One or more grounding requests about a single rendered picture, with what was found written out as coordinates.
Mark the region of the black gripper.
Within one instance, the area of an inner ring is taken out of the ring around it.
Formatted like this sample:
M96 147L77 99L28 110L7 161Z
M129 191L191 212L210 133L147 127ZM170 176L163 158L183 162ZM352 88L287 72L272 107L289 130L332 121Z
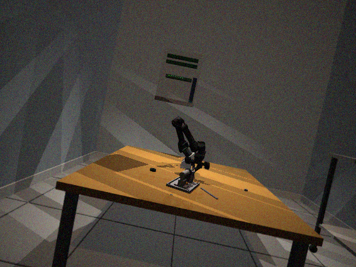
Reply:
M202 169L202 166L204 166L205 169L209 169L210 164L209 162L201 162L199 159L191 159L191 157L185 157L185 163L186 164L191 164L192 168L195 167L195 164L197 164L196 168L195 168L195 172L199 169Z

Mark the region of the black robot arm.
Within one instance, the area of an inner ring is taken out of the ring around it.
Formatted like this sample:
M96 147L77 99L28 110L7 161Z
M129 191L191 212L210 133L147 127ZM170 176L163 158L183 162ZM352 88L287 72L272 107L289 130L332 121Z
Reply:
M182 123L184 123L183 126L182 126ZM194 160L199 159L202 162L202 160L204 159L205 153L206 153L205 142L202 142L202 141L196 142L194 140L192 134L190 133L190 131L188 129L188 126L185 124L185 121L181 117L178 116L177 118L173 119L172 125L176 129L177 136L179 139L179 142L178 142L179 152L180 153L183 152L185 156L189 157L192 154L190 152L190 150L188 149L188 147L190 147L191 151L195 152ZM189 144L187 143L187 141L184 140L184 135L186 136ZM199 153L201 153L201 154L199 154Z

